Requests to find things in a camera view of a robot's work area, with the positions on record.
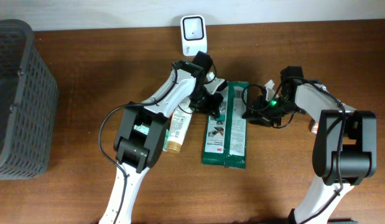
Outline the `orange tissue pack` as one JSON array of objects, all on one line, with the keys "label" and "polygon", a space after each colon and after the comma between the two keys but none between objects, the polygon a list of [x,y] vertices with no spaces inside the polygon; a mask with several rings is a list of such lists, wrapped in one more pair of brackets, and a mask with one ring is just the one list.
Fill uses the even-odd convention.
[{"label": "orange tissue pack", "polygon": [[318,132],[318,123],[317,122],[314,122],[312,127],[311,127],[311,132],[314,133],[314,134],[317,134]]}]

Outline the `cream lotion tube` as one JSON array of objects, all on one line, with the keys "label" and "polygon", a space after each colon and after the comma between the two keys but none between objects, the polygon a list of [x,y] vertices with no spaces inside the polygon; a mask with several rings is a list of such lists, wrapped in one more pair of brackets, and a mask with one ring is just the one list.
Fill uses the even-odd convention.
[{"label": "cream lotion tube", "polygon": [[171,119],[166,151],[178,154],[187,134],[192,114],[183,112],[177,108]]}]

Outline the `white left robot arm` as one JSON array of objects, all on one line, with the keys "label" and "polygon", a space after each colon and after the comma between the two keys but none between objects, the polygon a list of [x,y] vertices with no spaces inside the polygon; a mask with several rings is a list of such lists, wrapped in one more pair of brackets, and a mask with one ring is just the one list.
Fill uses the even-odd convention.
[{"label": "white left robot arm", "polygon": [[175,109],[188,99],[188,108],[196,113],[220,117],[223,97],[218,93],[226,81],[208,72],[215,68],[210,55],[199,51],[193,60],[172,63],[166,82],[141,103],[129,102],[110,112],[122,111],[113,148],[116,177],[105,213],[100,223],[130,223],[139,188],[149,169],[162,153],[169,120]]}]

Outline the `light blue wipes pack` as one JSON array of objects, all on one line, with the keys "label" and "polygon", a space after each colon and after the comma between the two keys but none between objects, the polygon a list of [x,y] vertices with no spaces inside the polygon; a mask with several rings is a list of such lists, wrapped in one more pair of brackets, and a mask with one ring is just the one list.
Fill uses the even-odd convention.
[{"label": "light blue wipes pack", "polygon": [[[145,135],[148,135],[148,132],[149,132],[149,127],[146,126],[145,124],[142,124],[142,125],[135,124],[134,129]],[[167,129],[165,133],[164,145],[162,148],[164,152],[167,152],[168,136],[169,136],[169,130]]]}]

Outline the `green 3M gloves package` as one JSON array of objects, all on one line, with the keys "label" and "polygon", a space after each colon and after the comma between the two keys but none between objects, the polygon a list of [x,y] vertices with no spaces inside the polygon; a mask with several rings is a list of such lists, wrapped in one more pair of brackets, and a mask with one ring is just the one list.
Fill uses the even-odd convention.
[{"label": "green 3M gloves package", "polygon": [[206,124],[202,164],[244,169],[246,167],[247,121],[243,103],[248,91],[247,82],[228,82],[220,91],[223,101],[220,117],[210,116]]}]

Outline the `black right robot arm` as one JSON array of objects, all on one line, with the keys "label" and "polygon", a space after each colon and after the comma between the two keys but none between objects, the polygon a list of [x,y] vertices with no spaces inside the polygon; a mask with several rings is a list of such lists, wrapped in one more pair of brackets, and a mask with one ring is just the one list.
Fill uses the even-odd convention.
[{"label": "black right robot arm", "polygon": [[308,114],[318,124],[312,153],[313,182],[288,223],[327,223],[342,198],[377,168],[377,122],[372,111],[357,110],[332,95],[319,80],[304,78],[302,67],[281,70],[277,88],[260,86],[242,117],[260,126],[282,129],[282,118]]}]

